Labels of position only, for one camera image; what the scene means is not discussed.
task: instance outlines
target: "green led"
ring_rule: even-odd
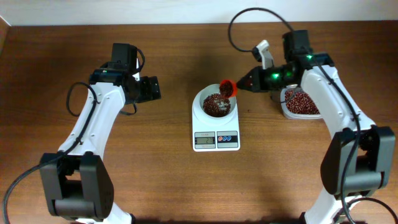
[[[279,77],[279,73],[274,73],[271,75],[273,79],[277,79]]]

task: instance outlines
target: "wooden table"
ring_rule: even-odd
[[[316,52],[327,51],[345,87],[379,126],[398,133],[398,22],[299,22]],[[158,76],[162,99],[118,116],[104,163],[115,202],[139,219],[196,222],[271,221],[297,218],[322,188],[320,164],[330,143],[322,120],[287,120],[269,94],[240,91],[241,149],[192,150],[191,107],[195,95],[222,79],[238,80],[259,65],[230,46],[227,24],[11,27],[0,56],[0,194],[45,152],[56,152],[76,123],[65,109],[73,82],[111,58],[112,43],[145,53],[142,75]],[[281,23],[236,24],[239,46],[271,44],[284,63]],[[80,110],[86,90],[77,89]],[[398,212],[398,152],[389,185],[374,195]],[[13,223],[67,223],[51,217],[39,173],[14,190]],[[392,223],[386,210],[361,203],[356,220]]]

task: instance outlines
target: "kitchen scale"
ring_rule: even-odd
[[[239,138],[238,106],[231,97],[231,109],[221,118],[207,115],[203,102],[214,93],[220,93],[220,84],[213,84],[200,91],[192,103],[192,146],[196,152],[237,151]]]

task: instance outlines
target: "red cup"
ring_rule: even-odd
[[[236,83],[232,80],[223,80],[223,81],[221,81],[220,86],[222,86],[223,84],[228,83],[228,82],[232,85],[232,89],[233,89],[232,95],[228,97],[228,98],[231,98],[231,97],[236,96],[236,93],[238,92],[238,88],[236,87]]]

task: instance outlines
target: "plastic tray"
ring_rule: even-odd
[[[294,89],[294,88],[284,88],[282,89],[282,91],[280,92],[280,101],[285,101],[285,92],[287,90],[290,89]],[[282,111],[284,112],[284,115],[286,118],[288,119],[321,119],[322,116],[320,114],[296,114],[296,113],[292,113],[290,112],[287,107],[286,107],[286,103],[281,103],[280,104],[282,106]]]

